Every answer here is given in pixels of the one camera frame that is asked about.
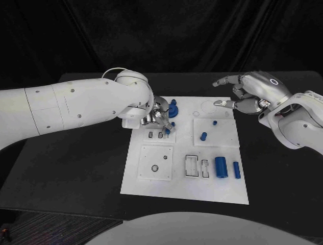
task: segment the gray carpet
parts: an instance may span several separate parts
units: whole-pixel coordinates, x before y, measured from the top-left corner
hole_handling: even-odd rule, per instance
[[[84,245],[101,232],[121,224],[120,220],[91,218],[62,214],[19,212],[16,222],[5,224],[9,228],[12,242],[2,245]],[[317,245],[323,238],[303,237]]]

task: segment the black backdrop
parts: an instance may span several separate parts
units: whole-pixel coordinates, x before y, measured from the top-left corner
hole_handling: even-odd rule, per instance
[[[323,0],[0,0],[0,89],[114,66],[323,76]],[[22,145],[0,153],[0,186]]]

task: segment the blue cylinder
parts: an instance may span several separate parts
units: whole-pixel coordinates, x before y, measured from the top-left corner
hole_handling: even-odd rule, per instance
[[[215,157],[215,170],[217,170],[217,177],[218,178],[227,178],[228,177],[228,168],[227,168],[225,157]]]
[[[238,162],[234,162],[234,171],[235,171],[235,178],[241,179]]]
[[[205,139],[206,139],[206,133],[204,132],[201,136],[201,140],[205,141]]]
[[[169,104],[169,118],[173,118],[178,116],[178,105],[176,100],[173,99]]]

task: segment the black table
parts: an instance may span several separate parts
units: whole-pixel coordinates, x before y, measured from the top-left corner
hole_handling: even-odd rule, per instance
[[[146,76],[156,95],[235,99],[231,86],[211,85],[228,74]],[[273,74],[291,93],[310,89],[323,94],[316,72]],[[100,73],[65,74],[59,82],[98,77]],[[0,208],[126,220],[162,212],[209,212],[323,237],[323,156],[309,148],[286,148],[255,115],[234,113],[250,205],[120,194],[131,130],[116,118],[28,140],[0,191]]]

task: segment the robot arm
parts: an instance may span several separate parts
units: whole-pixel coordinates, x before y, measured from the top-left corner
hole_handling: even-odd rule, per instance
[[[147,78],[126,70],[116,81],[100,78],[48,86],[0,91],[0,150],[15,142],[78,127],[123,119],[123,127],[137,129],[140,120],[155,115],[169,129],[168,110],[160,110]]]
[[[214,105],[260,114],[260,123],[289,148],[307,146],[323,154],[323,96],[312,91],[291,95],[281,81],[263,71],[227,76],[212,85],[228,83],[240,101],[217,101]]]

